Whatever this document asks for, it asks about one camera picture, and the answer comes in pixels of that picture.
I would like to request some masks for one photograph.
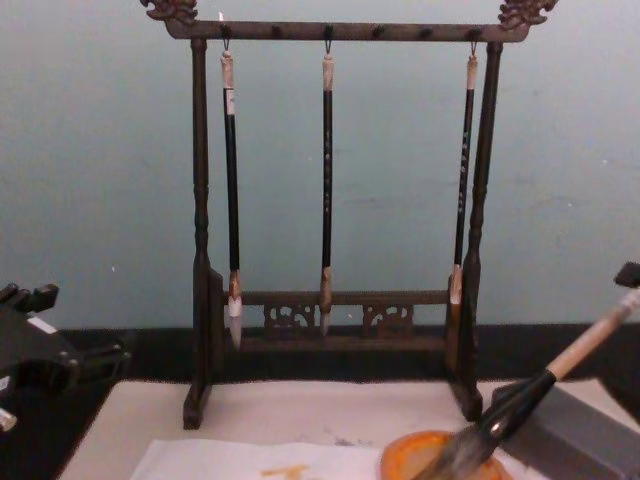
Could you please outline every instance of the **table surface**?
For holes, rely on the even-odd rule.
[[[507,382],[480,382],[485,399]],[[596,380],[560,388],[640,432]],[[182,429],[184,384],[114,387],[61,480],[127,480],[154,439],[384,447],[419,430],[466,424],[443,382],[254,382],[216,385],[199,430]]]

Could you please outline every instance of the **wooden brush stand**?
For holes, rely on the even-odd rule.
[[[279,351],[438,351],[445,357],[449,381],[462,414],[473,420],[482,410],[476,388],[476,309],[480,286],[480,240],[484,202],[498,94],[500,56],[503,46],[526,39],[532,25],[542,23],[542,10],[557,0],[506,0],[500,23],[464,24],[371,24],[321,22],[218,22],[197,20],[195,0],[141,0],[153,4],[148,15],[163,21],[174,39],[189,40],[193,62],[193,169],[196,253],[193,270],[193,329],[195,371],[184,402],[184,428],[197,429],[211,385],[224,371],[233,349],[224,327],[227,292],[222,276],[212,267],[207,253],[209,155],[207,145],[207,41],[220,39],[267,41],[358,42],[478,42],[487,44],[482,112],[473,177],[473,206],[468,249],[463,264],[462,302],[459,322],[450,314],[446,279],[441,290],[333,292],[333,305],[358,305],[363,309],[358,336],[323,337],[317,322],[319,292],[244,292],[245,305],[264,308],[263,338],[245,338],[239,354]],[[421,336],[413,329],[416,305],[447,305],[446,335]]]

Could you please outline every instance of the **bamboo brush handle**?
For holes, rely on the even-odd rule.
[[[580,335],[569,348],[549,364],[547,370],[553,373],[556,380],[562,380],[638,308],[640,308],[640,289],[635,289],[625,295],[615,308],[592,325],[589,330]]]

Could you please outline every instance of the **light blue wall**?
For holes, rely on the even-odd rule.
[[[0,279],[58,283],[58,306],[45,315],[58,327],[189,325],[188,43],[134,0],[3,3]],[[498,5],[224,0],[199,10],[214,19],[222,10],[227,19],[483,23]],[[617,269],[640,260],[639,15],[637,0],[561,0],[524,44],[505,49],[480,322],[591,320],[620,295]],[[208,56],[210,253],[226,281],[221,48],[211,43]],[[231,48],[244,287],[315,289],[323,45]],[[336,43],[333,53],[334,287],[444,288],[468,46]],[[482,51],[481,69],[484,61]],[[444,318],[441,308],[421,314]]]

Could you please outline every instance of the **carved wooden finial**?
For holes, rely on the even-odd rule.
[[[556,3],[558,0],[504,0],[498,19],[505,30],[514,30],[521,25],[539,25],[547,21],[540,11],[549,12]]]
[[[196,0],[140,0],[140,3],[147,7],[150,3],[154,5],[153,10],[149,10],[147,15],[154,20],[177,20],[183,25],[193,25],[198,11],[195,10]]]

